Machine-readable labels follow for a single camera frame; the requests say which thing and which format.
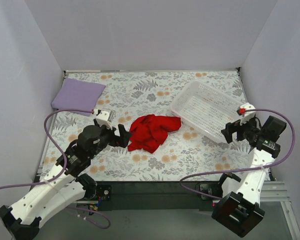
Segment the red t shirt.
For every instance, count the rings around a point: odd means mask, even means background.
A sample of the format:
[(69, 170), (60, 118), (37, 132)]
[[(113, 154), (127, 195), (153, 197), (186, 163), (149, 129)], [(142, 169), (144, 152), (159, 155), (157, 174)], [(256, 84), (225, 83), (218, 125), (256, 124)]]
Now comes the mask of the red t shirt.
[(141, 116), (130, 126), (132, 136), (127, 149), (130, 152), (144, 150), (153, 154), (166, 141), (168, 133), (178, 131), (181, 126), (181, 118), (177, 116)]

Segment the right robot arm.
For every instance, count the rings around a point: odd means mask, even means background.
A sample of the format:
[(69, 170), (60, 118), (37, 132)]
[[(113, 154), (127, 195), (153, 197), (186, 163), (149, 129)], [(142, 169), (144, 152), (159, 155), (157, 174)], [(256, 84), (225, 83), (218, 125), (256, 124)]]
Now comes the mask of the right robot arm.
[(221, 130), (227, 143), (246, 140), (250, 145), (250, 171), (239, 177), (234, 173), (222, 174), (216, 186), (217, 195), (222, 198), (215, 204), (212, 218), (235, 233), (245, 237), (261, 220), (265, 211), (260, 208), (261, 190), (268, 174), (266, 165), (272, 164), (278, 157), (281, 147), (277, 144), (280, 134), (287, 124), (269, 116), (261, 128), (257, 127), (257, 118), (252, 117), (246, 123), (237, 120), (227, 123)]

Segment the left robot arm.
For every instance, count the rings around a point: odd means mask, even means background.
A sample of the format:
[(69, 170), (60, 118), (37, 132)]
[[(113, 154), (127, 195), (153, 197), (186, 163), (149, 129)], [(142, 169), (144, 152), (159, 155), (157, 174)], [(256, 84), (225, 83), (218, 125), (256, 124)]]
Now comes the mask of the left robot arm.
[(13, 239), (32, 240), (51, 217), (73, 202), (96, 198), (98, 184), (84, 170), (106, 147), (126, 148), (131, 136), (122, 124), (108, 128), (95, 119), (86, 126), (40, 182), (19, 201), (0, 207), (0, 219)]

